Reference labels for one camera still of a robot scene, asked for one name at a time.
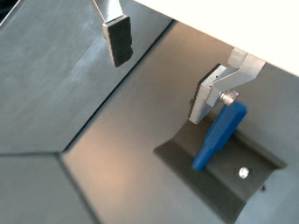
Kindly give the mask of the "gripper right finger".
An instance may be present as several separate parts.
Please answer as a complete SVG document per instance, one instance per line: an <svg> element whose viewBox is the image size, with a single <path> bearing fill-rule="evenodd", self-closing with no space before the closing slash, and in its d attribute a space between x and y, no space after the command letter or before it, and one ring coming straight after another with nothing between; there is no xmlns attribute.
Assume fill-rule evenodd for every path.
<svg viewBox="0 0 299 224"><path fill-rule="evenodd" d="M256 56L232 49L228 66L216 65L200 82L190 113L192 123L200 122L219 102L228 106L236 100L239 93L234 88L258 77L264 64Z"/></svg>

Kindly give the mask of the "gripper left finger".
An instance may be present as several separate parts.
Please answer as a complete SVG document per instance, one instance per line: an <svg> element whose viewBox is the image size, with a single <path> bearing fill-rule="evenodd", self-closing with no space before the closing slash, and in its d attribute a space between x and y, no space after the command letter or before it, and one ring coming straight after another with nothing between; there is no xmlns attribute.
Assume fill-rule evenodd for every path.
<svg viewBox="0 0 299 224"><path fill-rule="evenodd" d="M132 57L131 18L123 12L119 0L91 0L103 20L103 33L115 67Z"/></svg>

